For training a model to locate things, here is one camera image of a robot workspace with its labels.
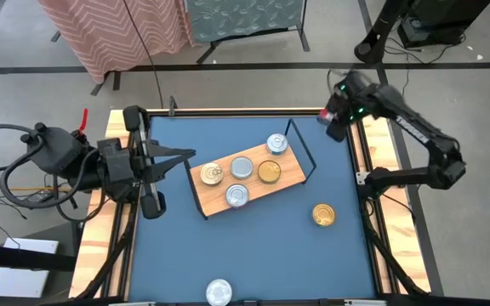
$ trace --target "chevron pattern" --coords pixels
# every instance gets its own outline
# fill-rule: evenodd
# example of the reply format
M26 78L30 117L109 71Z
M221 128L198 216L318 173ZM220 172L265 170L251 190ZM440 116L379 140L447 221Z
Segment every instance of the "chevron pattern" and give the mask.
M38 0L96 83L146 59L123 0ZM151 55L193 44L182 0L126 0Z

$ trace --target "gray floor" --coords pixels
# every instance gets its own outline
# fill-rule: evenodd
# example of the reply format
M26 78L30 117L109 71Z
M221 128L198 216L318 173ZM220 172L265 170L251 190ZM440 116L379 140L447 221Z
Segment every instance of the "gray floor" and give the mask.
M367 0L375 19L382 1ZM80 62L64 39L50 42L55 32L37 2L7 0L0 13L0 67L74 66ZM356 0L309 1L307 37L311 52L302 51L296 32L223 43L207 62L357 62L353 47L365 35ZM490 62L490 5L466 32L461 46L450 48L441 62ZM179 54L159 54L157 64L193 64L206 47L186 47ZM424 60L440 48L426 48ZM385 56L385 62L404 62ZM375 71L365 71L377 80ZM324 70L180 71L159 73L162 95L174 95L181 107L290 107L322 106L328 98ZM406 71L387 71L391 84L402 88ZM467 174L449 191L420 190L421 201L446 295L490 298L490 70L410 71L407 102L444 132L457 137L468 162ZM90 109L87 134L104 136L111 109L127 105L160 105L150 72L124 72L121 89L112 91L112 76L98 96L86 73L0 75L0 122L32 126L43 121L72 130L80 124L84 107ZM0 165L23 153L18 133L0 132ZM414 166L425 163L423 148L407 139ZM43 183L32 165L12 177L16 186ZM69 214L83 216L88 196ZM0 224L21 237L62 225L55 210L16 211L0 206ZM0 243L5 234L0 230Z

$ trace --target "gold can lid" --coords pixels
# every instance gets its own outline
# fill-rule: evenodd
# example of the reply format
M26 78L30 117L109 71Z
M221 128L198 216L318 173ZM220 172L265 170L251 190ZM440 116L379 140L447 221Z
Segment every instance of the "gold can lid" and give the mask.
M267 184L275 183L281 176L281 167L274 161L263 161L259 166L260 180Z
M330 226L336 220L336 212L328 204L317 204L313 207L313 220L321 226Z
M202 167L202 182L210 186L215 186L222 180L222 167L218 163L209 162Z

